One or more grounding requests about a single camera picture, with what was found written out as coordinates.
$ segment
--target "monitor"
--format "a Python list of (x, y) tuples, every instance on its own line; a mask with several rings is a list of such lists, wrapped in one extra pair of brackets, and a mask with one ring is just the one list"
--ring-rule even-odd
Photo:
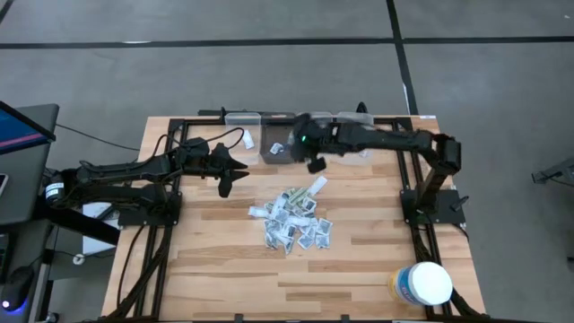
[(0, 101), (0, 155), (56, 140), (56, 136)]

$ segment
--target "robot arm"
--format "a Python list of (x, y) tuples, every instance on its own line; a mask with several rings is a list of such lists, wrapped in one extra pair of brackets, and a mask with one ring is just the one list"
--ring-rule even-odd
[[(91, 202), (110, 202), (120, 211), (120, 225), (174, 223), (181, 195), (167, 191), (165, 185), (181, 175), (219, 179), (221, 197), (229, 195), (234, 180), (248, 175), (240, 171), (247, 165), (233, 160), (228, 148), (219, 143), (210, 153), (203, 138), (189, 139), (145, 161), (105, 166), (82, 161), (81, 165), (77, 169), (57, 171), (49, 177), (48, 205), (76, 208)], [(150, 183), (141, 188), (118, 185), (140, 179)]]
[(424, 212), (436, 210), (436, 195), (449, 175), (460, 171), (461, 145), (454, 137), (435, 135), (429, 131), (385, 131), (358, 123), (332, 122), (322, 127), (309, 114), (295, 118), (291, 157), (296, 162), (309, 160), (309, 172), (326, 168), (319, 153), (357, 153), (363, 149), (388, 149), (415, 152), (422, 155), (431, 171), (426, 180), (417, 186), (415, 205)]

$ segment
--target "wooden table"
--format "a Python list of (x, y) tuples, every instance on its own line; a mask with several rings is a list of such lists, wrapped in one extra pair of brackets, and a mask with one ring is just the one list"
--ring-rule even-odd
[[(167, 133), (168, 117), (148, 118), (140, 160)], [(412, 117), (414, 128), (439, 132), (435, 118)], [(220, 126), (192, 126), (190, 137), (209, 138)], [(390, 298), (388, 276), (415, 262), (411, 233), (403, 222), (398, 192), (402, 188), (396, 153), (373, 151), (369, 166), (329, 163), (329, 182), (316, 196), (317, 216), (333, 222), (331, 249), (264, 245), (262, 220), (248, 216), (286, 188), (308, 187), (316, 176), (303, 164), (250, 166), (251, 175), (234, 183), (229, 198), (219, 198), (218, 181), (183, 177), (184, 206), (174, 228), (161, 303), (162, 320), (233, 319), (422, 319), (422, 307)], [(409, 154), (407, 167), (412, 170)], [(423, 173), (428, 166), (422, 160)], [(411, 174), (411, 183), (415, 183)], [(435, 225), (443, 266), (455, 287), (476, 310), (484, 311), (466, 238), (452, 225)], [(116, 308), (117, 284), (137, 228), (125, 229), (117, 245), (102, 315)], [(147, 228), (135, 244), (125, 297), (140, 275)], [(144, 314), (151, 312), (153, 277)]]

